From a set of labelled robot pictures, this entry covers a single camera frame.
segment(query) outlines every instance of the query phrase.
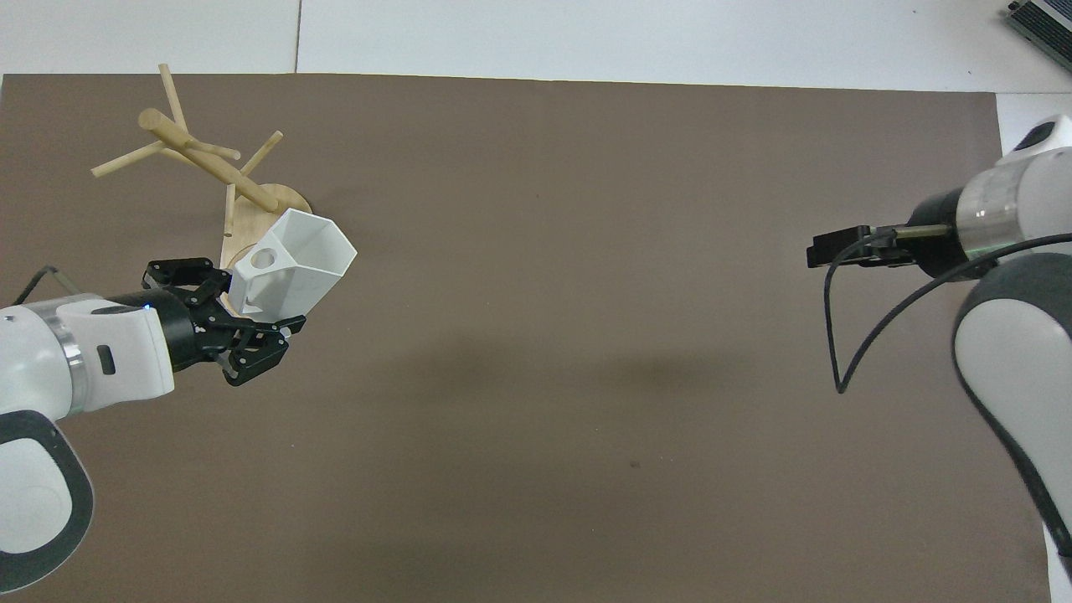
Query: black vent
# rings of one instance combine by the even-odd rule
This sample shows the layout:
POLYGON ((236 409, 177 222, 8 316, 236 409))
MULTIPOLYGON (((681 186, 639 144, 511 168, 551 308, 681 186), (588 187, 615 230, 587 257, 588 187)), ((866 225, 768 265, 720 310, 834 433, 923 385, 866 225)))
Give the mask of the black vent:
MULTIPOLYGON (((1046 1, 1049 4, 1062 4, 1062 14, 1066 10, 1072 13, 1072 1, 1070 0, 1046 1)), ((1064 26, 1037 4, 1033 2, 1021 4, 1009 15, 1009 25, 1045 50, 1066 69, 1072 70, 1072 32, 1069 32, 1064 26)))
POLYGON ((1063 15, 1064 18, 1072 21, 1072 0, 1046 0, 1046 4, 1049 4, 1063 15))

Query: cable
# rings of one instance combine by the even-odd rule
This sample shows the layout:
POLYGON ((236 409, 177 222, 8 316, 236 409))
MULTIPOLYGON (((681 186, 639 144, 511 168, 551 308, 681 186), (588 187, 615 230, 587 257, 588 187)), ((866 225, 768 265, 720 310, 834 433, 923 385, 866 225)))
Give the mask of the cable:
POLYGON ((864 354, 867 353, 867 349, 870 348, 872 343, 875 342, 875 339, 878 338, 880 333, 882 333, 882 329, 884 329, 891 322, 893 322, 893 319, 897 318, 897 315, 904 312, 906 308, 908 308, 917 300, 919 300, 920 297, 923 297, 927 293, 930 293, 938 286, 946 284, 947 282, 963 275, 964 273, 972 270, 988 262, 993 262, 994 260, 997 260, 999 258, 1004 258, 1006 255, 1011 255, 1013 253, 1024 251, 1027 249, 1034 249, 1036 247, 1056 245, 1058 242, 1072 242, 1072 233, 1032 238, 1029 240, 1025 240, 1023 242, 1010 245, 1009 247, 1003 247, 997 251, 992 251, 984 255, 980 255, 974 260, 965 262, 964 264, 961 264, 959 266, 956 266, 955 268, 952 268, 939 275, 937 278, 935 278, 927 284, 917 289, 908 297, 905 297, 899 304, 894 306, 892 310, 890 310, 889 312, 887 312, 884 317, 882 317, 882 320, 880 320, 878 324, 875 325, 875 328, 873 328, 870 333, 867 334, 867 337, 864 338, 863 343, 860 344, 860 348, 857 350, 855 354, 852 355, 852 359, 849 361, 849 367, 845 370, 845 374, 842 376, 840 370, 838 369, 837 366, 837 351, 834 347, 834 322, 833 319, 831 318, 831 310, 830 310, 830 285, 834 279, 834 270, 836 270, 837 267, 855 251, 877 240, 891 237, 892 238, 896 237, 896 231, 894 231, 893 233, 874 234, 853 242, 852 245, 843 249, 842 252, 834 258, 834 261, 830 263, 830 268, 827 270, 827 279, 823 282, 822 286, 822 302, 823 302, 823 309, 827 315, 827 343, 830 348, 830 365, 834 369, 834 386, 837 388, 838 394, 844 394, 845 391, 848 389, 849 381, 852 379, 852 374, 855 373, 857 367, 860 365, 860 361, 863 359, 864 354))
POLYGON ((30 283, 26 285, 26 289, 23 290, 23 293, 18 296, 17 299, 15 299, 15 304, 13 305, 18 306, 23 302, 26 302, 26 298, 30 296, 30 293, 33 292, 34 288, 38 286, 38 283, 41 282, 41 279, 44 278, 46 274, 53 275, 53 277, 55 277, 56 280, 59 281, 61 285, 63 285, 63 289, 65 289, 66 292, 70 293, 71 295, 77 295, 81 293, 81 291, 71 281, 71 279, 66 278, 66 275, 59 271, 58 268, 56 268, 55 266, 45 266, 44 268, 38 270, 35 275, 33 275, 33 278, 30 279, 30 283))

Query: silver metal ring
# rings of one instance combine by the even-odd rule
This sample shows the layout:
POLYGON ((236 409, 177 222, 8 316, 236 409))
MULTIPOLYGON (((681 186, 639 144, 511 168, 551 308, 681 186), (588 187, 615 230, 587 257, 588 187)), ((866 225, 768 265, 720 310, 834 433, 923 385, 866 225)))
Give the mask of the silver metal ring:
POLYGON ((89 397, 89 369, 86 368, 86 359, 81 355, 78 342, 74 340, 71 329, 56 315, 56 309, 75 302, 100 298, 100 295, 81 293, 69 297, 34 302, 24 306, 27 310, 32 311, 41 317, 41 320, 45 321, 48 328, 53 329, 53 335, 60 342, 60 347, 63 348, 63 355, 68 361, 68 369, 71 371, 71 411, 68 412, 69 415, 79 413, 86 407, 86 399, 89 397))

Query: white floor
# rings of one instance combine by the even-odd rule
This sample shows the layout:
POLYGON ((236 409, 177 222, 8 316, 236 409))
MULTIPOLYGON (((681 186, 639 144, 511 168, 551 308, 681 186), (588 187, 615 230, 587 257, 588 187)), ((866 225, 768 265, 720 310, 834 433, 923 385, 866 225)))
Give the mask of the white floor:
MULTIPOLYGON (((342 72, 998 93, 1002 146, 1072 114, 1004 0, 3 0, 4 73, 342 72)), ((1072 603, 1060 568, 1054 601, 1072 603)))

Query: wooden dowel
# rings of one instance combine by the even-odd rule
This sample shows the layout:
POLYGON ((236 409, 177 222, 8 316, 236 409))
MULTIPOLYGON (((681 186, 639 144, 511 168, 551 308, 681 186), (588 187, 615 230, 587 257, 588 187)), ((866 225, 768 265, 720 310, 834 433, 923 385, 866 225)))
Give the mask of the wooden dowel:
POLYGON ((167 104, 172 107, 172 117, 183 132, 189 132, 187 118, 182 115, 182 106, 179 105, 179 93, 175 91, 175 82, 172 79, 172 70, 167 63, 160 63, 160 77, 164 80, 164 93, 167 94, 167 104))
POLYGON ((168 147, 179 151, 187 159, 196 163, 202 170, 214 176, 225 185, 235 185, 235 189, 242 193, 242 196, 250 200, 260 209, 272 214, 282 214, 286 205, 280 203, 268 191, 259 185, 244 176, 237 167, 227 163, 223 158, 207 152, 187 148, 187 142, 194 139, 193 136, 182 131, 178 124, 167 118, 164 114, 154 108, 147 108, 137 118, 138 126, 143 130, 152 132, 158 138, 168 147))
POLYGON ((279 130, 276 130, 276 132, 273 132, 271 136, 268 136, 268 139, 265 141, 265 144, 260 145, 260 148, 257 149, 257 152, 253 153, 253 157, 251 157, 250 160, 245 162, 245 165, 243 165, 242 168, 239 170, 239 172, 241 172, 244 176, 249 176, 250 172, 253 172, 253 168, 256 167, 260 163, 260 161, 265 158, 265 156, 268 155, 268 151, 270 151, 272 147, 278 145, 279 142, 282 139, 283 139, 283 133, 280 132, 279 130))
POLYGON ((160 155, 162 155, 164 157, 172 158, 172 159, 174 159, 176 161, 181 161, 182 163, 185 163, 187 165, 193 165, 194 167, 197 167, 196 163, 194 163, 193 161, 190 161, 189 159, 187 159, 182 153, 180 153, 177 150, 165 148, 164 150, 160 151, 160 155))
POLYGON ((227 147, 221 147, 220 145, 210 145, 208 143, 203 143, 200 141, 189 139, 187 141, 187 148, 199 150, 202 152, 210 152, 212 155, 218 155, 224 159, 234 159, 238 161, 242 159, 242 153, 235 149, 228 149, 227 147))
POLYGON ((113 172, 119 170, 120 167, 126 167, 132 163, 142 161, 143 159, 153 153, 158 153, 166 148, 167 146, 163 142, 157 141, 155 143, 148 144, 139 149, 132 150, 131 152, 124 156, 117 157, 111 161, 108 161, 107 163, 102 163, 96 167, 90 170, 90 172, 93 174, 93 176, 100 178, 101 176, 106 176, 108 174, 111 174, 113 172))
POLYGON ((229 237, 235 232, 235 185, 227 185, 227 198, 223 209, 223 236, 229 237))

